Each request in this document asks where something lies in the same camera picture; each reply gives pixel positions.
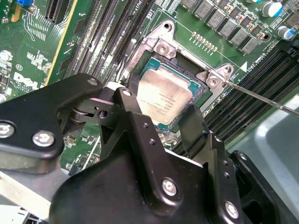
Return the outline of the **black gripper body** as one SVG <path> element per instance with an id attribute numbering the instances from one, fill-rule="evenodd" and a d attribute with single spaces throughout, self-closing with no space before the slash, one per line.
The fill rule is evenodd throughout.
<path id="1" fill-rule="evenodd" d="M 133 158 L 122 152 L 67 179 L 55 193 L 51 224 L 216 224 L 207 204 L 207 169 L 168 153 L 184 200 L 172 215 L 155 214 L 145 202 Z"/>

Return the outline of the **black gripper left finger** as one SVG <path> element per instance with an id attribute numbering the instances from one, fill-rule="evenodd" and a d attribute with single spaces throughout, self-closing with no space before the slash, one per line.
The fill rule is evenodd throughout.
<path id="1" fill-rule="evenodd" d="M 135 94 L 119 87 L 102 100 L 102 84 L 79 74 L 0 105 L 0 167 L 29 174 L 52 171 L 64 149 L 63 136 L 86 122 L 100 124 L 105 151 L 130 151 L 145 202 L 152 210 L 176 210 L 180 187 L 163 189 L 177 176 L 152 120 L 142 114 Z"/>

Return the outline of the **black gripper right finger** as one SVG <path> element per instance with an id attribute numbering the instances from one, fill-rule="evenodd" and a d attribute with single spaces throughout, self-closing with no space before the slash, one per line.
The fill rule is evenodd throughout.
<path id="1" fill-rule="evenodd" d="M 242 151 L 225 149 L 199 108 L 187 107 L 179 129 L 183 149 L 208 171 L 205 203 L 213 224 L 298 223 L 253 161 Z"/>

